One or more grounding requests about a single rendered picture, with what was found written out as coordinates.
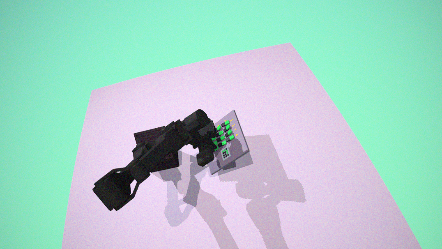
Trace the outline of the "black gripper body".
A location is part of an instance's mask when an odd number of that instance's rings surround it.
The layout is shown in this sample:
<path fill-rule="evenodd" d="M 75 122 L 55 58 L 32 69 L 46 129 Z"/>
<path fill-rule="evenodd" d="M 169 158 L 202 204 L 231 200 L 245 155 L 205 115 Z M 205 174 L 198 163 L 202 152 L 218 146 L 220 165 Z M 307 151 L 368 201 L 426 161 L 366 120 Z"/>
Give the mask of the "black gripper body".
<path fill-rule="evenodd" d="M 205 166 L 212 160 L 214 160 L 214 154 L 212 152 L 209 145 L 209 142 L 206 140 L 203 140 L 202 142 L 198 140 L 198 132 L 195 132 L 192 134 L 193 139 L 188 142 L 188 144 L 192 145 L 193 149 L 198 148 L 199 154 L 196 155 L 197 163 L 200 166 Z M 188 145 L 186 144 L 186 146 Z"/>

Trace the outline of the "grey switch panel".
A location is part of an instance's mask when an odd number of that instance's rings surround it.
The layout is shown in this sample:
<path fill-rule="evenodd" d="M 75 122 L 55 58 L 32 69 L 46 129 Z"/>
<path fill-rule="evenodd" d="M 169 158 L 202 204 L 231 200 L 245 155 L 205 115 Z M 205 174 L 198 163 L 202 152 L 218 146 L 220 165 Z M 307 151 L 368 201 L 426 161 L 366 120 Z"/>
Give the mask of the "grey switch panel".
<path fill-rule="evenodd" d="M 214 126 L 217 136 L 211 140 L 217 149 L 212 150 L 214 160 L 208 163 L 211 175 L 221 169 L 236 167 L 236 160 L 250 152 L 235 110 L 221 118 Z"/>

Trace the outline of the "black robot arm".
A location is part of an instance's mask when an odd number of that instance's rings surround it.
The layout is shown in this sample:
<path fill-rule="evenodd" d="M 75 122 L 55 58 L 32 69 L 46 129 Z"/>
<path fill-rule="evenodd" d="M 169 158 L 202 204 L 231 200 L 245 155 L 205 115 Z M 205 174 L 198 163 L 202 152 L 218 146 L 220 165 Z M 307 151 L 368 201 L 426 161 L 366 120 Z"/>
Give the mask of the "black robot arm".
<path fill-rule="evenodd" d="M 154 141 L 142 142 L 132 150 L 133 160 L 124 168 L 115 168 L 94 183 L 93 192 L 109 211 L 120 210 L 131 201 L 139 185 L 151 174 L 156 165 L 171 153 L 183 148 L 198 132 L 198 140 L 215 138 L 216 127 L 206 113 L 198 109 L 184 120 L 172 121 L 161 130 L 160 136 Z M 120 173 L 118 173 L 120 172 Z M 131 183 L 136 180 L 135 189 L 131 194 Z"/>

